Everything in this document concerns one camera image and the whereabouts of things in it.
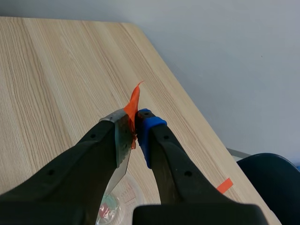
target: wooden table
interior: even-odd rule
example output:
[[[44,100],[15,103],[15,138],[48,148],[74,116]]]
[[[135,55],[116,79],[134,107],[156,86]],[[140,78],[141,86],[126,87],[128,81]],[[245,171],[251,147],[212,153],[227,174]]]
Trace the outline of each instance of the wooden table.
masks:
[[[99,118],[123,108],[139,81],[139,108],[168,122],[226,196],[259,205],[280,224],[143,32],[133,24],[0,18],[0,192],[73,146]],[[128,166],[149,203],[159,195],[142,151]]]

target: white wall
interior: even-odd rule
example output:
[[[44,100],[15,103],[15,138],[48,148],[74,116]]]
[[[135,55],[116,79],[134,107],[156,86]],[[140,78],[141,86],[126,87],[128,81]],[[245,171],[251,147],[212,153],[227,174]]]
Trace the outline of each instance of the white wall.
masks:
[[[139,25],[226,147],[300,165],[300,1],[1,0],[0,15]]]

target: orange tape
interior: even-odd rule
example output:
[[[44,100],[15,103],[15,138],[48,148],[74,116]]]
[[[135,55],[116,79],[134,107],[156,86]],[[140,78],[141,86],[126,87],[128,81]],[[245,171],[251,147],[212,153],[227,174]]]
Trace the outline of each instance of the orange tape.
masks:
[[[129,128],[132,133],[132,144],[131,144],[131,149],[135,149],[135,141],[136,141],[136,135],[135,135],[135,114],[137,113],[137,107],[139,105],[139,98],[140,98],[140,88],[139,82],[135,89],[132,92],[131,98],[127,106],[124,107],[124,111],[126,114],[129,116]]]
[[[229,188],[231,188],[232,185],[233,182],[231,181],[230,178],[228,178],[222,184],[220,184],[219,187],[217,187],[217,190],[222,194],[224,194]]]

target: screw hole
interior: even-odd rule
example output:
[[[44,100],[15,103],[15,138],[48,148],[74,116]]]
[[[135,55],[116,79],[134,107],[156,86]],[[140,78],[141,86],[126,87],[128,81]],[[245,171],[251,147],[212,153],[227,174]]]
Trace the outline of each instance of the screw hole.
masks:
[[[54,170],[49,170],[49,171],[48,171],[48,175],[49,175],[49,176],[52,176],[52,175],[54,174],[54,172],[55,172]]]
[[[185,171],[184,175],[187,176],[187,177],[191,177],[191,176],[192,176],[192,172],[190,172],[190,171]]]

